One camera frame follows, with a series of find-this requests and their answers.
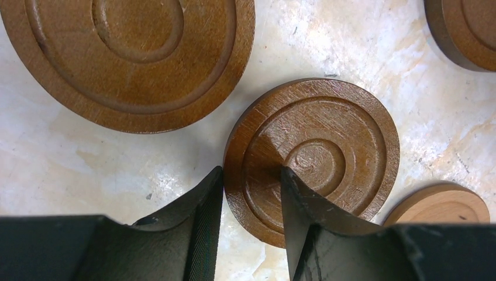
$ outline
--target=round wooden object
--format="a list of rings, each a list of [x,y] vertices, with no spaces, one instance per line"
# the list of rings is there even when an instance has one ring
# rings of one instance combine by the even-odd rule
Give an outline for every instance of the round wooden object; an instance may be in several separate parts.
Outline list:
[[[293,81],[264,94],[238,120],[224,158],[226,196],[245,229],[283,248],[282,166],[368,220],[389,195],[398,161],[396,127],[373,95],[337,80]]]
[[[425,0],[432,37],[454,63],[496,71],[496,1]]]
[[[35,79],[102,126],[165,132],[212,112],[248,61],[253,0],[0,0]]]
[[[489,211],[475,193],[457,184],[420,190],[394,208],[385,226],[397,222],[489,223]]]

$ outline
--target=small wooden disc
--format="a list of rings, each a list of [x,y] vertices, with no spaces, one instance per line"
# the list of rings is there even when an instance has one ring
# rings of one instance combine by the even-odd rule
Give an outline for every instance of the small wooden disc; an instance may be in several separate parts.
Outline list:
[[[432,37],[454,63],[496,71],[496,1],[425,0]]]
[[[102,126],[165,132],[200,120],[241,78],[253,0],[0,0],[9,38],[57,101]]]
[[[389,195],[398,161],[396,127],[373,95],[337,80],[293,81],[264,94],[238,120],[224,158],[226,196],[245,229],[283,248],[282,166],[368,220]]]
[[[489,223],[489,210],[475,193],[458,184],[422,189],[394,208],[384,225],[397,222]]]

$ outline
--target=dark brown wooden disc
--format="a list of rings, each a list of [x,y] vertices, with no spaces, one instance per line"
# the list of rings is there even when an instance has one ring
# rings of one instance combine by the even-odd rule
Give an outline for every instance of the dark brown wooden disc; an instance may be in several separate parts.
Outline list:
[[[399,203],[385,226],[404,223],[489,223],[484,200],[458,184],[438,184],[419,190]]]
[[[283,248],[282,166],[369,220],[388,197],[398,162],[396,127],[373,95],[342,81],[298,80],[264,94],[238,120],[225,151],[224,184],[244,228]]]
[[[432,37],[454,63],[496,71],[496,1],[425,0]]]
[[[253,0],[0,0],[35,79],[102,126],[165,132],[212,112],[248,61]]]

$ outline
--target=wood grain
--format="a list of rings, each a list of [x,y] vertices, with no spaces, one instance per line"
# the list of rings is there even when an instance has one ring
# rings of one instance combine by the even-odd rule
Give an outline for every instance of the wood grain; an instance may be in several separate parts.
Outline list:
[[[489,223],[484,201],[458,184],[439,184],[417,191],[398,204],[384,222]]]
[[[371,219],[391,191],[399,162],[396,127],[364,89],[337,80],[281,85],[255,101],[225,151],[225,190],[237,220],[284,247],[280,169],[346,211]]]
[[[241,78],[253,0],[0,0],[9,38],[60,103],[102,126],[165,132],[200,120]]]
[[[441,51],[475,71],[496,71],[496,1],[424,0],[427,23]]]

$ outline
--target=wooden coaster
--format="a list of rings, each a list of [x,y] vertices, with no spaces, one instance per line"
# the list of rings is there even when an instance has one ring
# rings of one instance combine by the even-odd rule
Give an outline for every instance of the wooden coaster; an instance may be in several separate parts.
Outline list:
[[[432,37],[454,63],[496,71],[496,1],[425,0]]]
[[[475,193],[458,184],[422,189],[394,208],[384,225],[397,222],[489,223],[489,211]]]
[[[264,94],[238,120],[224,158],[226,196],[245,229],[283,248],[282,166],[369,220],[391,191],[398,161],[396,127],[373,95],[337,80],[293,81]]]
[[[165,132],[212,112],[250,56],[253,0],[0,0],[19,57],[102,126]]]

